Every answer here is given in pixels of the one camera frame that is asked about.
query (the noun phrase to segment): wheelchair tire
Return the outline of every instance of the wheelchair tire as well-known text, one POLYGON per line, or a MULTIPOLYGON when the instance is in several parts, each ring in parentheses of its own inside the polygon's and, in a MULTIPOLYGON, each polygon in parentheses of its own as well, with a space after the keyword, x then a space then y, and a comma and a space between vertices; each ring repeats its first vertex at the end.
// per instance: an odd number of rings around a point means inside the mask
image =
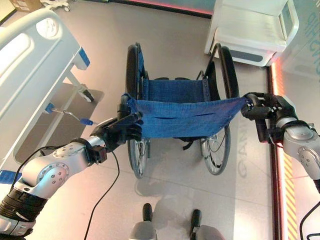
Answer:
POLYGON ((230 144, 229 126, 211 137, 200 140, 201 154, 212 175, 220 175, 225 170, 230 153, 230 144))
POLYGON ((146 168, 149 145, 144 138, 141 141, 130 140, 127 144, 131 168, 136 178, 141 179, 146 168))

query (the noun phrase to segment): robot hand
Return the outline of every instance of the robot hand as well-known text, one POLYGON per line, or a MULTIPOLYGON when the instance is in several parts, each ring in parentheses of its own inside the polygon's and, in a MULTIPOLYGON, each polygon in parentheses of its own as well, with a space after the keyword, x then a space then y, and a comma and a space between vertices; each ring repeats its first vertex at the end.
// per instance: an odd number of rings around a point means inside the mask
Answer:
POLYGON ((100 123, 90 136, 96 136, 103 139, 107 153, 112 152, 127 140, 141 141, 143 124, 140 112, 130 114, 120 120, 117 118, 109 119, 100 123))
POLYGON ((258 92, 248 93, 245 97, 250 103, 241 113, 245 118, 255 120, 259 141, 282 144, 284 152, 302 164, 320 193, 320 137, 316 130, 298 120, 289 99, 258 92), (275 124, 267 128, 265 119, 273 119, 275 124))
POLYGON ((32 233, 36 217, 48 199, 72 175, 104 162, 107 153, 126 140, 141 140, 141 118, 140 113, 119 120, 112 118, 99 124, 88 139, 74 139, 49 155, 29 161, 0 204, 0 240, 32 233))

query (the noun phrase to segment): gray floor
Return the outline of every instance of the gray floor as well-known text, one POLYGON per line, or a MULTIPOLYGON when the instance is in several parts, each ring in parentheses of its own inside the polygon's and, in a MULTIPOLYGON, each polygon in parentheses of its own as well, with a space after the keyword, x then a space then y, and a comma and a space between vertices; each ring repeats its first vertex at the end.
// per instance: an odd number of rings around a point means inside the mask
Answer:
MULTIPOLYGON (((91 65, 74 74, 89 89, 102 91, 91 119, 114 117, 125 88, 127 48, 140 42, 150 78, 195 78, 207 65, 204 47, 208 19, 117 3, 71 2, 71 12, 56 10, 85 49, 91 65)), ((6 24, 20 18, 16 13, 6 24)), ((264 68, 236 64, 240 94, 266 91, 264 68)), ((220 65, 217 75, 221 84, 220 65)), ((87 137, 93 127, 86 127, 87 137)), ((194 208, 202 224, 216 227, 226 240, 272 238, 271 179, 268 146, 259 144, 253 122, 240 114, 231 123, 229 163, 221 176, 211 175, 199 143, 186 151, 177 139, 155 139, 142 180, 136 180, 127 146, 115 153, 120 177, 97 207, 88 239, 124 240, 151 203, 159 240, 187 240, 194 208)), ((73 176, 48 201, 27 240, 83 239, 93 206, 117 174, 112 155, 99 166, 73 176)))

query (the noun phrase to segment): wheelchair seat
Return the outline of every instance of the wheelchair seat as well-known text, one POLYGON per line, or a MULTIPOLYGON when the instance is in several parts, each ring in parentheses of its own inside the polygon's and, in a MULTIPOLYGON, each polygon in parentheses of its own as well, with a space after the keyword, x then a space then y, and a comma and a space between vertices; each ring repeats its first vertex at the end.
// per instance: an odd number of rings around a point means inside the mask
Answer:
POLYGON ((214 54, 206 71, 202 72, 202 79, 178 77, 170 80, 163 77, 151 80, 145 71, 140 45, 136 43, 129 47, 126 93, 121 98, 122 107, 118 114, 143 114, 141 142, 128 141, 129 162, 137 178, 143 175, 152 138, 180 138, 191 143, 200 139, 209 171, 219 175, 225 169, 230 152, 229 123, 246 104, 246 98, 239 97, 237 77, 228 48, 217 44, 216 50, 221 59, 227 96, 223 100, 220 100, 217 89, 214 54), (220 148, 224 150, 218 163, 214 155, 220 148))

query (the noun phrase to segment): wheelchair frame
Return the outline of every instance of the wheelchair frame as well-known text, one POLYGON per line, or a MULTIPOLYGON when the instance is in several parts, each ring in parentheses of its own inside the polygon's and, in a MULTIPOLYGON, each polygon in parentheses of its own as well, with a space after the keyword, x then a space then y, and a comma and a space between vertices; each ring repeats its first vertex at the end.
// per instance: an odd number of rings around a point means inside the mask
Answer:
MULTIPOLYGON (((129 46, 126 62, 125 92, 136 100, 142 99, 143 81, 145 79, 149 79, 148 72, 145 70, 144 65, 142 67, 141 76, 139 75, 139 53, 141 51, 142 50, 139 43, 129 46)), ((200 71, 196 80, 198 80, 200 77, 202 77, 202 79, 207 79, 210 92, 210 101, 218 101, 221 99, 217 87, 216 68, 214 63, 214 55, 216 51, 218 52, 221 62, 225 95, 228 99, 238 98, 239 87, 232 56, 229 49, 226 46, 221 46, 219 43, 214 46, 205 72, 200 71)), ((123 96, 121 98, 121 104, 125 105, 126 102, 127 97, 123 96)), ((193 141, 200 139, 201 154, 204 157, 204 161, 209 172, 213 175, 220 175, 224 171, 230 153, 231 134, 229 125, 225 126, 223 131, 221 130, 213 136, 180 137, 179 139, 189 142, 187 145, 188 147, 193 141), (220 148, 223 142, 224 151, 222 152, 220 148), (214 144, 217 145, 217 150, 212 150, 212 146, 214 144), (217 163, 219 153, 223 153, 220 164, 217 163)), ((147 158, 150 157, 150 143, 150 139, 142 139, 140 142, 136 140, 129 140, 127 143, 129 162, 135 176, 138 179, 143 177, 147 158)))

